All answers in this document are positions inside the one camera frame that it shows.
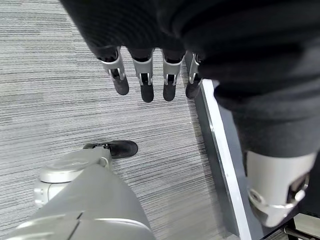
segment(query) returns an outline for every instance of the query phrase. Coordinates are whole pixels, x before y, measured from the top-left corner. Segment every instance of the gray carpet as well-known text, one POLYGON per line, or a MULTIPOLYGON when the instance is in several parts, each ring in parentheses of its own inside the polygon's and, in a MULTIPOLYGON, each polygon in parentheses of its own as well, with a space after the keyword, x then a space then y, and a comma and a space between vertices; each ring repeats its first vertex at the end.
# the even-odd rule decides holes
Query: gray carpet
POLYGON ((158 240, 228 237, 195 105, 162 97, 162 59, 154 53, 152 103, 122 48, 130 85, 114 90, 57 0, 0 2, 0 238, 35 212, 39 168, 90 142, 133 140, 136 156, 114 171, 136 193, 158 240))

